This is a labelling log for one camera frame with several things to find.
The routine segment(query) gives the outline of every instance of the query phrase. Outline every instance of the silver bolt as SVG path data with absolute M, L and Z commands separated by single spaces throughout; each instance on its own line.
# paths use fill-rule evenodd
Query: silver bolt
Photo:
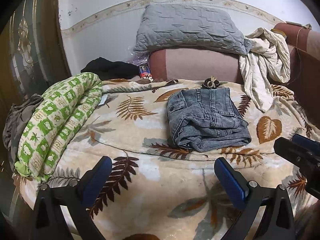
M 77 185 L 78 185 L 78 181 L 77 180 L 72 180 L 72 181 L 69 182 L 69 186 L 71 186 L 71 187 L 75 187 Z
M 282 184 L 279 185 L 279 188 L 285 190 L 285 187 Z
M 48 185 L 47 184 L 43 184 L 41 187 L 40 187 L 40 190 L 46 190 L 48 188 Z
M 251 180 L 251 181 L 249 182 L 249 185 L 250 185 L 251 187 L 257 187 L 258 183 L 256 183 L 254 180 Z

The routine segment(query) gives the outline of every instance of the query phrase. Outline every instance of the gray pillow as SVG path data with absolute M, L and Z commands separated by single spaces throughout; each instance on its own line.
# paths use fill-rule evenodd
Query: gray pillow
M 187 4 L 147 5 L 133 50 L 177 46 L 247 55 L 252 44 L 226 11 Z

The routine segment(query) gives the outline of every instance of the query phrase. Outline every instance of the green fabric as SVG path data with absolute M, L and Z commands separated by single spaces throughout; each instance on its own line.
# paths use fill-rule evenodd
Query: green fabric
M 22 176 L 47 180 L 101 94 L 101 80 L 93 73 L 81 73 L 48 88 L 21 136 L 16 170 Z

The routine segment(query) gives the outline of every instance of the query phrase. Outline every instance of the white cloth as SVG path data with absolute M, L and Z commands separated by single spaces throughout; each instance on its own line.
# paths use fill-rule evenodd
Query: white cloth
M 258 28 L 247 36 L 252 42 L 248 55 L 239 56 L 244 91 L 262 112 L 268 111 L 273 102 L 267 74 L 274 80 L 290 80 L 290 54 L 282 35 Z

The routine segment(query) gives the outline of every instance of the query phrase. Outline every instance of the jeans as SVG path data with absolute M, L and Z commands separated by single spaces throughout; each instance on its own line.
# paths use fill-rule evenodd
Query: jeans
M 181 90 L 169 97 L 167 114 L 173 143 L 181 148 L 206 152 L 251 142 L 229 88 Z

